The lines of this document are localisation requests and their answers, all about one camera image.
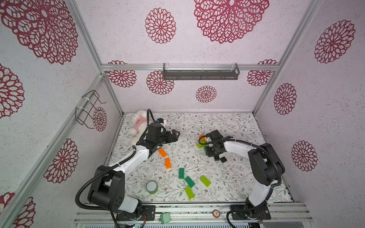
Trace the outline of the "orange lego brick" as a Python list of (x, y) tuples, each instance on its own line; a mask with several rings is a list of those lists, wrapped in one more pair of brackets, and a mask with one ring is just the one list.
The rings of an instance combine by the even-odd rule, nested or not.
[(158, 149), (158, 152), (159, 152), (159, 154), (160, 154), (163, 158), (165, 158), (165, 157), (167, 156), (167, 153), (166, 153), (166, 151), (165, 151), (163, 148)]
[(172, 168), (172, 165), (171, 165), (171, 161), (169, 158), (166, 158), (165, 160), (165, 167), (166, 169), (171, 169)]
[(206, 139), (203, 135), (200, 135), (199, 138), (201, 138), (201, 140), (200, 140), (201, 142), (206, 142)]

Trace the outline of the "lime lego brick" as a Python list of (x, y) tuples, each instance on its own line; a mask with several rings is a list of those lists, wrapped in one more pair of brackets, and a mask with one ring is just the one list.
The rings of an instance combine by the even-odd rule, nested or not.
[(190, 186), (186, 187), (184, 190), (185, 193), (187, 194), (188, 199), (192, 200), (195, 197), (193, 190)]
[(205, 187), (209, 187), (212, 183), (210, 182), (210, 180), (205, 177), (205, 176), (201, 176), (200, 177), (200, 181), (204, 184)]
[(198, 148), (204, 148), (205, 146), (206, 146), (206, 142), (202, 142), (202, 143), (197, 144)]

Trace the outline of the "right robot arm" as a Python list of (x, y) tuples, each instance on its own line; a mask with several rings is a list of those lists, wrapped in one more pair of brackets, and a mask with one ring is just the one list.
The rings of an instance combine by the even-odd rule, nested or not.
[(228, 224), (235, 226), (230, 216), (238, 214), (244, 218), (263, 220), (269, 215), (268, 201), (274, 189), (282, 184), (285, 167), (269, 143), (256, 145), (231, 136), (223, 137), (218, 130), (201, 135), (198, 144), (204, 147), (208, 157), (219, 156), (223, 153), (234, 153), (249, 159), (252, 174), (255, 178), (254, 187), (243, 205), (231, 209), (226, 214)]

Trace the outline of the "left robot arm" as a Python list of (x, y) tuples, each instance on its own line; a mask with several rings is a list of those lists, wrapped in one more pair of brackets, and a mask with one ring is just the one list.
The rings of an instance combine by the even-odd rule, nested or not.
[(75, 203), (81, 209), (108, 211), (116, 227), (119, 227), (116, 213), (126, 213), (132, 219), (145, 215), (141, 200), (125, 194), (125, 178), (163, 145), (178, 141), (181, 134), (175, 129), (168, 131), (165, 121), (155, 119), (150, 109), (146, 110), (145, 118), (146, 128), (132, 146), (132, 152), (112, 166), (99, 166), (94, 177), (75, 196)]

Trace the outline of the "black small lego near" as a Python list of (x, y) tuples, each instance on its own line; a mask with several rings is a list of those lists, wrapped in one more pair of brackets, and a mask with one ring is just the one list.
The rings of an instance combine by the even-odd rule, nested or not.
[(220, 158), (220, 161), (221, 161), (221, 163), (226, 163), (227, 162), (227, 159), (226, 159), (226, 157), (221, 157)]

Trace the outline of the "dark green lego brick left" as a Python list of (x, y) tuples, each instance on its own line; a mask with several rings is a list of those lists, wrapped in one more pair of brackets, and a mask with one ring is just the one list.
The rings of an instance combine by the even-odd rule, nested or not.
[(183, 180), (183, 179), (185, 178), (184, 168), (179, 168), (178, 178), (179, 178), (180, 180)]

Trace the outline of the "dark green lego brick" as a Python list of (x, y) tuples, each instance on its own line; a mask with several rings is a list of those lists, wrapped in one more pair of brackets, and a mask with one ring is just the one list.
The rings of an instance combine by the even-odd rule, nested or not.
[(195, 182), (189, 176), (185, 177), (184, 180), (190, 188), (193, 188), (195, 186)]
[(179, 178), (180, 180), (183, 180), (183, 179), (185, 178), (184, 168), (179, 168), (178, 178)]

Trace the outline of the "dark green lego brick lower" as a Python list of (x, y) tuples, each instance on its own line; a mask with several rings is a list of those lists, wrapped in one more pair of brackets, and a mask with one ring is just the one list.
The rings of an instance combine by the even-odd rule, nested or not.
[(193, 188), (195, 186), (195, 182), (189, 176), (185, 177), (184, 180), (190, 188)]

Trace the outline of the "lime lego brick bottom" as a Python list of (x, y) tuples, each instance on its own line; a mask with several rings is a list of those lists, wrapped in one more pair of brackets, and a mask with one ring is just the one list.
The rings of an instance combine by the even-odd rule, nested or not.
[(185, 193), (187, 194), (188, 199), (192, 200), (195, 197), (193, 190), (190, 186), (186, 187), (184, 190)]

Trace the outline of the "white plush bunny pink shirt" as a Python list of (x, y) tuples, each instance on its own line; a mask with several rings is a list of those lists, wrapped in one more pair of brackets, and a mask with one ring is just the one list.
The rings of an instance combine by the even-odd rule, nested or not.
[(147, 128), (147, 111), (140, 110), (135, 113), (132, 117), (132, 122), (132, 128), (128, 133), (134, 135), (135, 137), (140, 137)]

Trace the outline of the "green tape roll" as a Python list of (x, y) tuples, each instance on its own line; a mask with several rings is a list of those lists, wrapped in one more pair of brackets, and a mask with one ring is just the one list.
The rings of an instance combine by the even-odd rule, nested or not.
[(149, 194), (155, 194), (158, 192), (157, 182), (151, 180), (146, 184), (146, 190)]

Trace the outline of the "round orange sticker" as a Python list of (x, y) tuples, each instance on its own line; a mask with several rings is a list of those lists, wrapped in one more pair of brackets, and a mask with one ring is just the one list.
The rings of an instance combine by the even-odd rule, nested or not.
[(221, 216), (221, 213), (218, 210), (212, 211), (212, 216), (216, 219), (218, 219)]

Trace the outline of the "white round clock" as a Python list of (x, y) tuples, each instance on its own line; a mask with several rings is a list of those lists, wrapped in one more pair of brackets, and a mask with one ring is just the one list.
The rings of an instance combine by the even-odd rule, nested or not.
[(279, 198), (279, 195), (276, 191), (276, 189), (272, 189), (272, 193), (271, 193), (271, 196), (270, 198), (268, 199), (268, 204), (273, 204), (275, 203)]

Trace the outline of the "green connector block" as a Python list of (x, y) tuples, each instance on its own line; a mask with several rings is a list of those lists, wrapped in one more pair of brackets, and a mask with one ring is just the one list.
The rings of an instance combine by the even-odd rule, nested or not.
[(161, 224), (166, 224), (166, 223), (171, 222), (170, 214), (169, 213), (161, 214), (160, 221), (161, 221)]

